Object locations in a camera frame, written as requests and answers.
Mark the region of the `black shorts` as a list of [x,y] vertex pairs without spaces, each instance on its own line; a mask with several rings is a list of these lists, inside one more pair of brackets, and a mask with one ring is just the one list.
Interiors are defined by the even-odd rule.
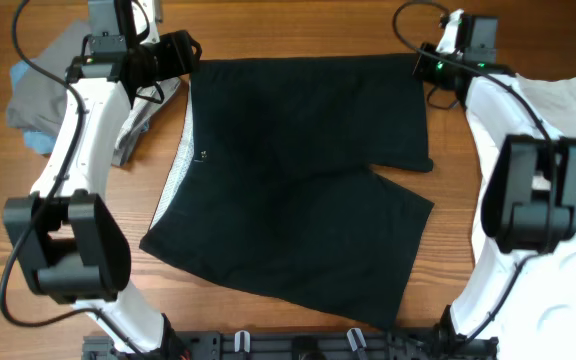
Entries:
[[220,286],[392,328],[433,205],[374,167],[433,168],[415,62],[202,63],[193,157],[141,248]]

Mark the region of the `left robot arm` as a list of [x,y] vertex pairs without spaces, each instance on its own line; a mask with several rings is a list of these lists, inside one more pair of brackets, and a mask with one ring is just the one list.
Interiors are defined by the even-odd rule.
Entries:
[[54,150],[3,222],[29,289],[89,315],[128,359],[187,359],[167,317],[131,282],[128,241],[104,202],[114,146],[145,88],[192,72],[202,54],[188,32],[158,31],[157,1],[92,1],[90,33],[56,82],[67,93]]

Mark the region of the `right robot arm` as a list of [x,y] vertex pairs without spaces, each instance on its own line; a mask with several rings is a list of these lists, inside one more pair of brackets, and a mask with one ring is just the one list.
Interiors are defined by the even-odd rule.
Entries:
[[544,359],[563,353],[576,286],[576,138],[550,126],[517,77],[494,61],[493,17],[444,10],[438,44],[417,48],[417,78],[451,90],[475,139],[481,252],[461,295],[434,327],[438,359]]

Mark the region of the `folded blue garment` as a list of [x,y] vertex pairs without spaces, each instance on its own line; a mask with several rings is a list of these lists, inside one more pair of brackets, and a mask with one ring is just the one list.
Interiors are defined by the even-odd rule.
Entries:
[[[53,151],[67,107],[67,90],[20,61],[10,70],[13,95],[6,109],[7,125],[21,129],[25,145],[41,155]],[[114,155],[130,156],[145,127],[148,103],[136,99],[122,124],[115,142]]]

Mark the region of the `white t-shirt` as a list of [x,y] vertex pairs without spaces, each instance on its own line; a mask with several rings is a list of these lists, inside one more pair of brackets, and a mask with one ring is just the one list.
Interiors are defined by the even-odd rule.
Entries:
[[464,107],[482,183],[452,327],[499,359],[576,359],[576,78],[476,77]]

